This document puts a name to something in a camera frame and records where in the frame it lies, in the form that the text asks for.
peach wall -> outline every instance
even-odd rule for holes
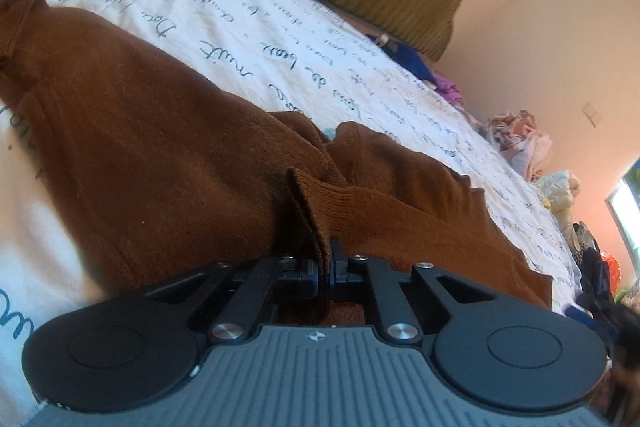
[[[574,219],[636,278],[604,200],[640,155],[640,0],[464,0],[438,64],[483,118],[526,108],[554,140],[547,172],[582,181]],[[603,121],[581,113],[592,102]]]

mattress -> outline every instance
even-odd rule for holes
[[[295,110],[329,136],[353,120],[468,174],[529,266],[554,278],[553,309],[580,273],[538,190],[437,93],[315,0],[47,0],[100,14],[267,111]],[[88,42],[100,46],[100,42]],[[0,426],[34,410],[24,341],[56,315],[103,299],[46,189],[29,123],[0,103]]]

pink cloth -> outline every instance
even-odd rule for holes
[[[552,145],[549,135],[538,129],[536,117],[526,110],[494,116],[486,124],[486,139],[528,182],[540,177]]]
[[[433,80],[436,84],[436,92],[441,97],[451,105],[463,105],[462,93],[456,84],[437,73],[433,73]]]

gray plastic surface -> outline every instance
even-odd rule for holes
[[[587,407],[508,416],[467,402],[417,349],[379,341],[369,327],[265,326],[213,349],[176,393],[123,413],[47,405],[28,427],[602,427]]]

red object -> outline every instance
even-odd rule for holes
[[[618,291],[618,285],[620,285],[620,262],[610,253],[602,252],[600,255],[602,260],[609,265],[609,285],[611,286],[611,293],[615,295]]]

